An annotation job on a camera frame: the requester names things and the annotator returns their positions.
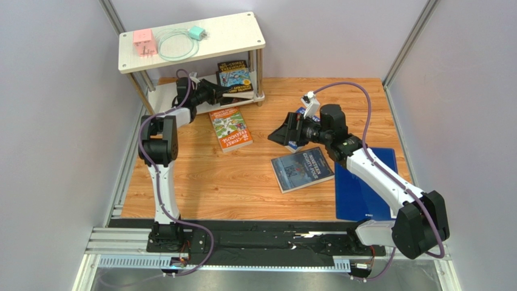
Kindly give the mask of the orange 78-Storey Treehouse book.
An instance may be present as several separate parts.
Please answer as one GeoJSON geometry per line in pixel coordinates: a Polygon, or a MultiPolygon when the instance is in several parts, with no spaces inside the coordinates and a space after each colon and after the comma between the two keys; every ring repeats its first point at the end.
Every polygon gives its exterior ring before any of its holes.
{"type": "Polygon", "coordinates": [[[254,142],[238,107],[211,111],[209,117],[223,153],[237,150],[254,142]]]}

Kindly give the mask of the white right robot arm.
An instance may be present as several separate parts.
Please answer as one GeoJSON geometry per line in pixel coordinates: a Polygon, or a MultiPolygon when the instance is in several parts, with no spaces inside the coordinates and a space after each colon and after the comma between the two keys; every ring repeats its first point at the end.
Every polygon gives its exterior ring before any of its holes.
{"type": "Polygon", "coordinates": [[[357,223],[350,234],[362,245],[389,246],[409,259],[423,254],[444,258],[444,241],[450,237],[444,197],[435,190],[423,191],[387,167],[364,139],[348,131],[346,115],[339,105],[324,105],[319,113],[316,122],[289,112],[268,140],[281,146],[290,142],[323,145],[332,161],[365,182],[396,211],[391,221],[366,219],[357,223]]]}

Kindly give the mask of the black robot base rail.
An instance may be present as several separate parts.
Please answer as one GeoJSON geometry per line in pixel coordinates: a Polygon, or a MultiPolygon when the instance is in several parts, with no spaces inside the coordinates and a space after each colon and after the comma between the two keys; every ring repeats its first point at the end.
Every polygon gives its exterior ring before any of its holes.
{"type": "Polygon", "coordinates": [[[334,267],[340,256],[369,262],[387,254],[353,235],[353,222],[185,220],[149,226],[146,251],[204,267],[334,267]]]}

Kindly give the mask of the blue 91-Storey Treehouse book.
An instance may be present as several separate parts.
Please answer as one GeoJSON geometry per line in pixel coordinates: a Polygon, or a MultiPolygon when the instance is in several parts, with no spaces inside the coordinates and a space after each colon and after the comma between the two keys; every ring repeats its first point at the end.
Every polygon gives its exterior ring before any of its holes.
{"type": "MultiPolygon", "coordinates": [[[[296,113],[301,113],[303,115],[305,113],[305,108],[304,107],[299,107],[296,110],[296,113]]],[[[302,145],[297,145],[296,142],[294,142],[294,141],[290,141],[288,143],[288,145],[285,145],[285,148],[287,150],[289,150],[291,153],[297,153],[297,152],[301,151],[301,149],[303,149],[303,146],[302,145]]]]}

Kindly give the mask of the Three Days to See book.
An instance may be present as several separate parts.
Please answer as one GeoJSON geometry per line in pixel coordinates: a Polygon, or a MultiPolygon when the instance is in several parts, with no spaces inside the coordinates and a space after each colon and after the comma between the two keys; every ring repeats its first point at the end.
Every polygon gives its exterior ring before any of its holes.
{"type": "Polygon", "coordinates": [[[221,108],[225,108],[225,107],[232,107],[234,104],[236,103],[245,103],[245,104],[249,104],[249,103],[253,103],[253,99],[246,99],[246,98],[238,98],[238,97],[221,97],[221,98],[218,98],[217,99],[219,105],[221,108]]]}

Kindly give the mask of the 169-Storey Treehouse book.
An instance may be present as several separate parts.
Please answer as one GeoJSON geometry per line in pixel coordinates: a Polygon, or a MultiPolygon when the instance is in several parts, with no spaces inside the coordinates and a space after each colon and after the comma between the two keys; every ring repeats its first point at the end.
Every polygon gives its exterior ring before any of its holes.
{"type": "Polygon", "coordinates": [[[219,62],[217,66],[217,84],[230,88],[224,92],[225,98],[252,99],[254,97],[251,75],[245,60],[219,62]]]}

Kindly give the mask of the Nineteen Eighty-Four book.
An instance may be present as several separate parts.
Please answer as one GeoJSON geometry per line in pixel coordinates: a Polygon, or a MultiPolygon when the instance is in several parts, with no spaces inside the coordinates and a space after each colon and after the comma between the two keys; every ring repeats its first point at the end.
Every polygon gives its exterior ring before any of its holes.
{"type": "Polygon", "coordinates": [[[334,171],[320,147],[274,158],[271,160],[271,165],[282,193],[334,178],[334,171]]]}

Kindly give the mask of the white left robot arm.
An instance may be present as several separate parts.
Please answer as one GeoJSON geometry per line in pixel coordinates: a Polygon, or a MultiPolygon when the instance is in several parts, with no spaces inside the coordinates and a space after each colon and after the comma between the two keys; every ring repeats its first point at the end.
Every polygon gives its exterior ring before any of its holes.
{"type": "Polygon", "coordinates": [[[194,121],[200,104],[217,104],[230,87],[192,77],[176,80],[177,96],[171,108],[142,117],[138,132],[138,154],[151,176],[155,216],[149,239],[153,246],[178,249],[184,244],[184,222],[180,220],[174,192],[174,165],[179,152],[178,129],[194,121]]]}

